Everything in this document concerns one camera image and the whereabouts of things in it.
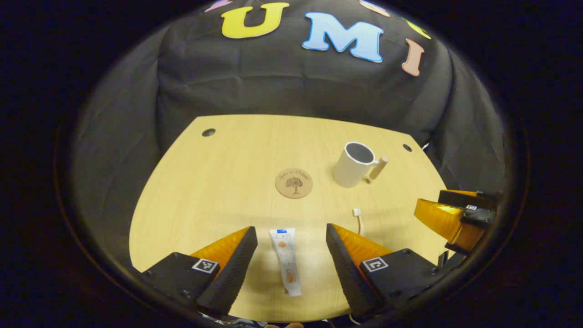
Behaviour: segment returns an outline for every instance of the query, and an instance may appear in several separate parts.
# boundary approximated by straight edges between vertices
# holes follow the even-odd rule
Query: wooden peg
[[[378,164],[377,167],[373,169],[373,171],[370,173],[370,178],[371,179],[376,179],[377,176],[379,174],[381,174],[382,169],[385,167],[385,165],[387,165],[387,163],[389,162],[389,159],[386,156],[381,157],[378,160]]]

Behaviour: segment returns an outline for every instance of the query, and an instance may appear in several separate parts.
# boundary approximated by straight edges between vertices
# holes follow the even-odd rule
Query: black cloth
[[[324,117],[404,132],[419,145],[429,143],[427,154],[448,188],[500,188],[504,144],[496,105],[454,52],[397,14],[387,18],[357,1],[287,2],[275,31],[237,40],[222,35],[220,15],[252,6],[245,24],[258,25],[265,16],[261,3],[237,1],[207,13],[199,8],[134,47],[87,100],[72,140],[70,201],[114,261],[133,272],[128,238],[138,198],[197,116]],[[352,46],[342,53],[332,46],[302,48],[311,26],[307,12],[330,13],[345,28],[356,22],[382,28],[383,61],[356,58]],[[406,38],[425,50],[417,77],[401,68]]]

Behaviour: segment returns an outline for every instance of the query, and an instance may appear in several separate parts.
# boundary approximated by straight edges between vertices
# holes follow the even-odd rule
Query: light wood tabletop
[[[208,137],[203,131],[214,128]],[[348,141],[389,161],[375,180],[337,185],[332,169]],[[411,148],[407,151],[403,144]],[[300,168],[313,179],[303,198],[282,196],[276,175]],[[255,226],[258,246],[230,315],[269,322],[306,322],[349,313],[326,245],[326,224],[358,232],[430,262],[446,240],[413,216],[418,198],[437,201],[439,174],[410,135],[344,121],[297,116],[197,117],[176,139],[140,196],[129,236],[132,264],[145,271],[171,252],[191,254]],[[296,229],[302,296],[285,294],[270,229]]]

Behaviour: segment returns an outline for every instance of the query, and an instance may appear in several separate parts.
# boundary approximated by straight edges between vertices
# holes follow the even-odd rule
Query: white tube
[[[301,296],[300,276],[296,267],[296,229],[274,229],[269,234],[278,254],[284,288],[290,296]]]

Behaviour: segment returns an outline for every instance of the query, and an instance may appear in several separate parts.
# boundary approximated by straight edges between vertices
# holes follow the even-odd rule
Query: mug handle
[[[385,165],[387,165],[388,162],[389,159],[386,156],[381,157],[379,160],[373,161],[375,168],[370,173],[370,178],[373,180],[376,179],[378,175],[381,174],[382,169],[385,167]]]

